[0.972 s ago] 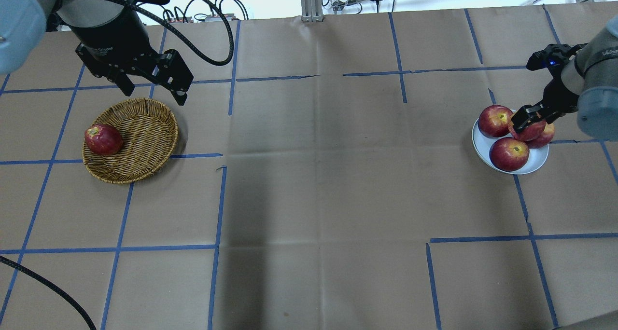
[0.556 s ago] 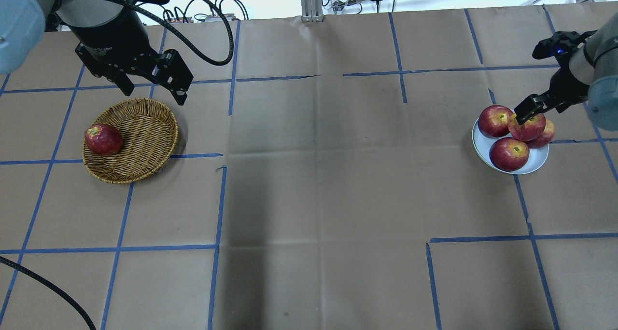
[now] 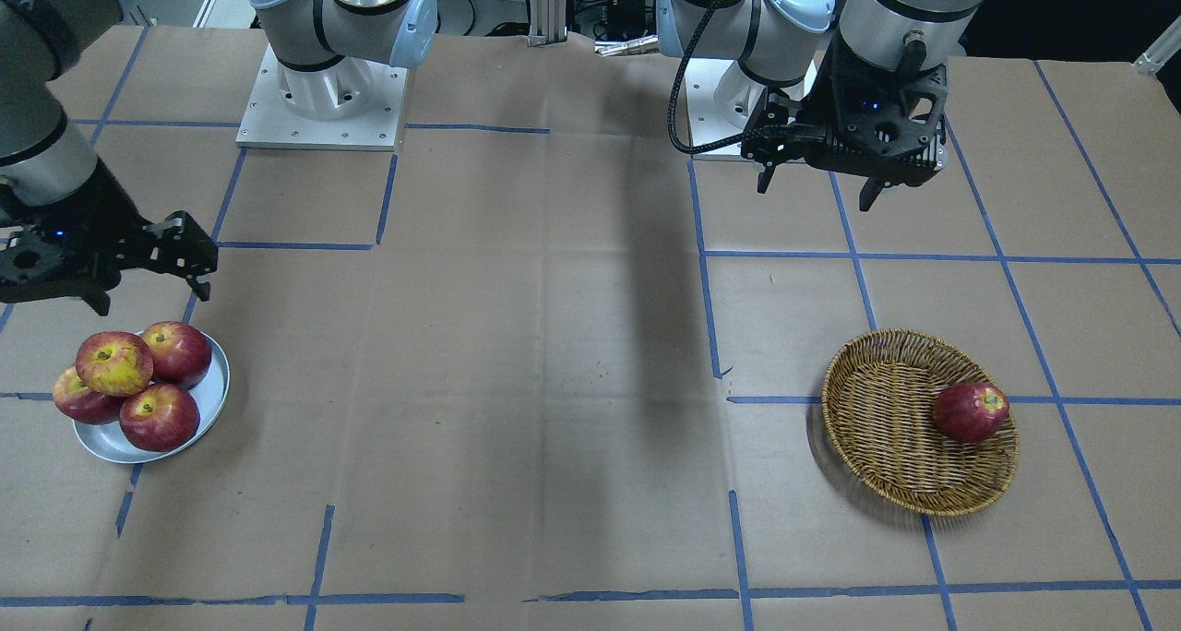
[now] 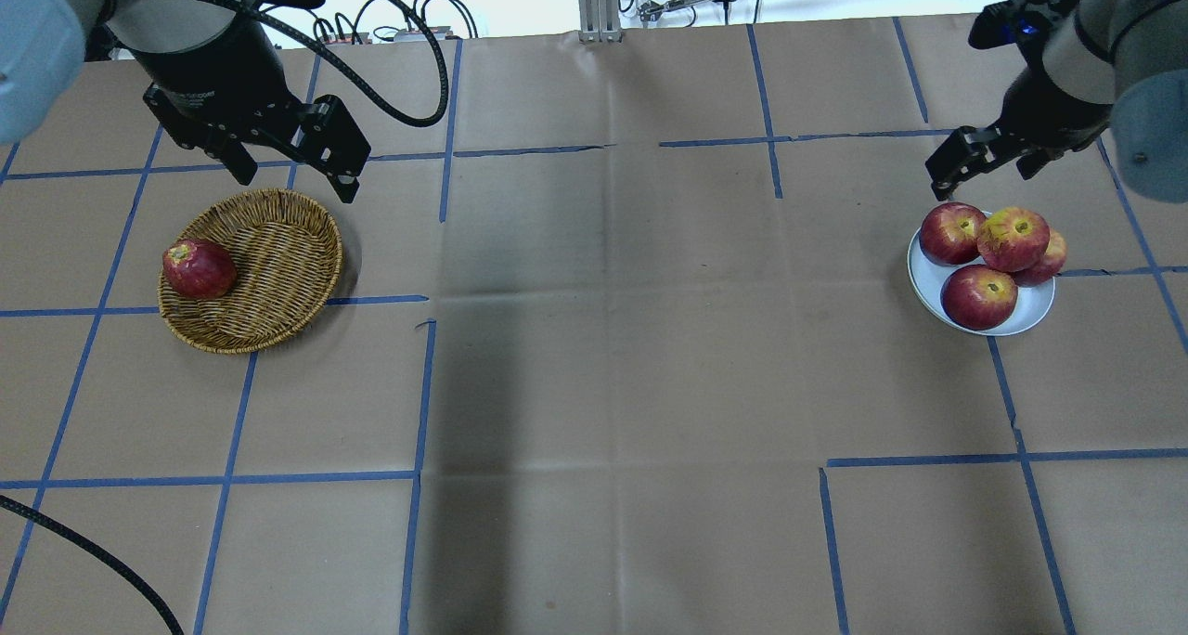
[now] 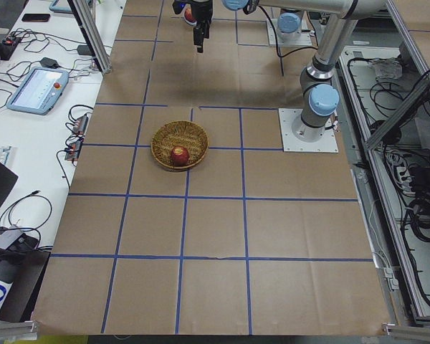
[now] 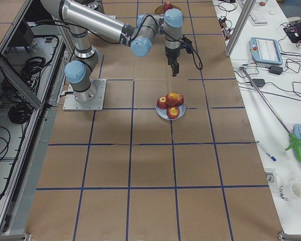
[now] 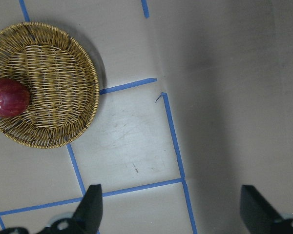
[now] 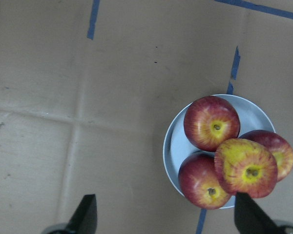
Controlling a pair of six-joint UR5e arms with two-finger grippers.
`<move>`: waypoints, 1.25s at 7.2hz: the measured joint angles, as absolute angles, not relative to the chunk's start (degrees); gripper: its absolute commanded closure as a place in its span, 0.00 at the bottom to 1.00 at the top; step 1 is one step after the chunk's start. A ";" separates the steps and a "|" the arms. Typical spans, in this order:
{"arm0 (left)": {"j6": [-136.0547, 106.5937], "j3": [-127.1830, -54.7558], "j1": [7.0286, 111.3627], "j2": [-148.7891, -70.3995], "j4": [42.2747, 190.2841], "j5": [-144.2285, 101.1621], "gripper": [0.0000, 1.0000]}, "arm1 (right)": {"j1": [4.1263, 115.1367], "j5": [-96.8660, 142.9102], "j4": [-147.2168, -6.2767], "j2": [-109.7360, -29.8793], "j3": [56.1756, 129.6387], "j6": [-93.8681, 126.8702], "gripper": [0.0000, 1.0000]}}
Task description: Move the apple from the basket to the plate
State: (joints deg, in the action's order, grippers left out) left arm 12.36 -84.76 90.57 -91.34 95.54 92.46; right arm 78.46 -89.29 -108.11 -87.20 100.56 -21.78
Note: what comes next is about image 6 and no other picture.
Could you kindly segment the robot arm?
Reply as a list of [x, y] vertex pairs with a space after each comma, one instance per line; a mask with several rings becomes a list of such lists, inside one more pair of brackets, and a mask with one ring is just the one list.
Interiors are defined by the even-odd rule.
[[99, 90], [90, 79], [93, 68], [98, 63], [98, 52], [89, 41], [89, 32], [128, 46], [138, 57], [149, 53], [156, 35], [164, 35], [168, 65], [172, 68], [173, 76], [179, 73], [177, 58], [182, 47], [183, 26], [183, 13], [180, 9], [168, 9], [160, 15], [141, 15], [137, 19], [137, 26], [133, 27], [76, 1], [41, 3], [51, 16], [70, 28], [77, 59], [66, 65], [64, 73], [77, 103], [91, 103], [97, 98]]

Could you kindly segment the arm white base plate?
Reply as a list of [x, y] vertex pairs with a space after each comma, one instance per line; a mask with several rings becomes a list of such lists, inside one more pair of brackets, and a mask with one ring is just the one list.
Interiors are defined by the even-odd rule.
[[91, 79], [91, 86], [85, 92], [76, 92], [69, 85], [63, 110], [64, 111], [102, 111], [106, 90], [106, 79]]

